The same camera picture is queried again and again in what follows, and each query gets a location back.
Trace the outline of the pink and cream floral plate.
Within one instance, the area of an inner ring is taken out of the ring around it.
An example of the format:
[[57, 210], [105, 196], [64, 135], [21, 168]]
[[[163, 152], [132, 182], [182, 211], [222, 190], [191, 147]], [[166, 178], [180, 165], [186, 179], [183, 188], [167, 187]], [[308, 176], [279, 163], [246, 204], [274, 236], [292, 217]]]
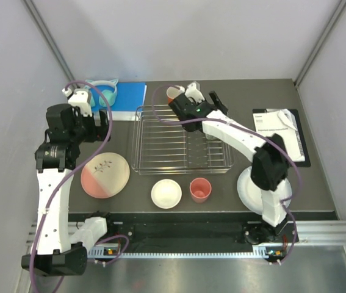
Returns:
[[105, 199], [120, 193], [129, 177], [129, 164], [123, 156], [101, 153], [85, 164], [81, 171], [81, 186], [89, 196]]

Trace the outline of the white ceramic plate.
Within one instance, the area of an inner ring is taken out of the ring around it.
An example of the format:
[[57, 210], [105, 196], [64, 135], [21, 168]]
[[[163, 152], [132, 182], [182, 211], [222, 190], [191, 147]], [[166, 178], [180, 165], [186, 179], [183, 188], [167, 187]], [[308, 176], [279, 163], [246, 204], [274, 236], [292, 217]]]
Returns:
[[263, 191], [251, 179], [251, 167], [246, 168], [237, 180], [237, 191], [242, 203], [252, 212], [262, 215], [280, 214], [280, 200], [292, 195], [292, 188], [288, 179], [283, 180], [277, 189]]

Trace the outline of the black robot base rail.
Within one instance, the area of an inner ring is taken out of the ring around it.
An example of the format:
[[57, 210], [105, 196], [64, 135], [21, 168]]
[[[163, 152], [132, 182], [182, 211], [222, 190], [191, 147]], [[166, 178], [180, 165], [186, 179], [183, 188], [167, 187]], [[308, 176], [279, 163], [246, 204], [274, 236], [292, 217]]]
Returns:
[[249, 251], [253, 245], [277, 246], [298, 240], [291, 220], [274, 228], [250, 212], [103, 213], [104, 239], [117, 239], [127, 253], [216, 253]]

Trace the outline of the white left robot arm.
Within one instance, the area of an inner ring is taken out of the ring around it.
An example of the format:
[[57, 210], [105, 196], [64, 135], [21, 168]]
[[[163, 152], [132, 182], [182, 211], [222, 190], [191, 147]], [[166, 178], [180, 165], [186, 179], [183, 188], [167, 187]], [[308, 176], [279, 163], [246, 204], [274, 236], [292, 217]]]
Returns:
[[105, 145], [112, 132], [112, 112], [99, 110], [99, 121], [84, 114], [78, 106], [56, 104], [47, 108], [48, 124], [44, 141], [35, 151], [38, 179], [38, 219], [30, 253], [23, 255], [21, 266], [31, 274], [44, 277], [82, 275], [87, 254], [98, 238], [109, 242], [116, 228], [101, 217], [87, 220], [87, 229], [71, 241], [68, 211], [71, 182], [85, 164], [77, 164], [80, 145], [101, 142]]

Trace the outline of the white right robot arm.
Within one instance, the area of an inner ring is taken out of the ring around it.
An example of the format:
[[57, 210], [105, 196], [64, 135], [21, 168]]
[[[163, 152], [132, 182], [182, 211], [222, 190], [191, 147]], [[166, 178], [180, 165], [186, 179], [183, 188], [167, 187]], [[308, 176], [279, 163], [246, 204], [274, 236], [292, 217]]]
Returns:
[[257, 211], [266, 223], [263, 236], [271, 242], [284, 235], [281, 223], [286, 218], [285, 201], [292, 195], [287, 180], [291, 159], [288, 158], [284, 140], [274, 134], [264, 137], [228, 118], [227, 107], [215, 92], [210, 92], [211, 102], [201, 94], [181, 93], [169, 106], [188, 132], [200, 131], [215, 137], [244, 155], [250, 162], [240, 176], [244, 183], [239, 196], [247, 208], [259, 197], [262, 207]]

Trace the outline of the mint green ceramic bowl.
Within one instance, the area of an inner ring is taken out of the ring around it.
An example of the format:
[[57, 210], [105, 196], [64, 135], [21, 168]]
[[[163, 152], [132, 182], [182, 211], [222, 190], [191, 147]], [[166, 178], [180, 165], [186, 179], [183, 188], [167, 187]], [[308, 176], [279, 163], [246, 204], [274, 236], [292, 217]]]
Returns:
[[203, 133], [207, 140], [213, 141], [218, 139], [218, 132], [214, 131], [213, 129], [206, 129], [203, 131]]

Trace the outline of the orange bowl white inside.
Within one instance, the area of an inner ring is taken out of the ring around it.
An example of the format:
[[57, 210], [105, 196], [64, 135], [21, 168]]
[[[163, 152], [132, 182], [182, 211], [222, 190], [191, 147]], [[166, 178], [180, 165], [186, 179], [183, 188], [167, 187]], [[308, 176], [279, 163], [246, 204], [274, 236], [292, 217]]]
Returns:
[[151, 189], [152, 202], [161, 209], [171, 209], [178, 205], [182, 198], [181, 186], [172, 179], [162, 179]]

